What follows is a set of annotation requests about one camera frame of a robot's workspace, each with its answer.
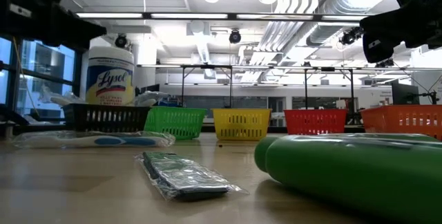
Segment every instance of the disinfecting wipes canister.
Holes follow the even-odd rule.
[[[112,47],[89,50],[86,101],[90,104],[125,105],[133,100],[135,91],[132,53]]]

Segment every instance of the yellow basket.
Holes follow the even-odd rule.
[[[271,109],[212,109],[219,140],[260,140],[267,135]]]

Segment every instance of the wooden table surface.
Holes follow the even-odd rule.
[[[143,148],[0,149],[0,223],[362,223],[299,196],[261,172],[256,142],[214,134],[178,141],[172,151],[215,169],[250,194],[166,202],[134,156]]]

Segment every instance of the green basket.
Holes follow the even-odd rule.
[[[145,131],[170,133],[177,140],[198,138],[206,109],[154,106],[147,116]]]

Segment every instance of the red basket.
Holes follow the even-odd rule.
[[[290,135],[344,133],[347,110],[284,110]]]
[[[420,133],[442,140],[442,106],[394,105],[361,111],[368,133]]]

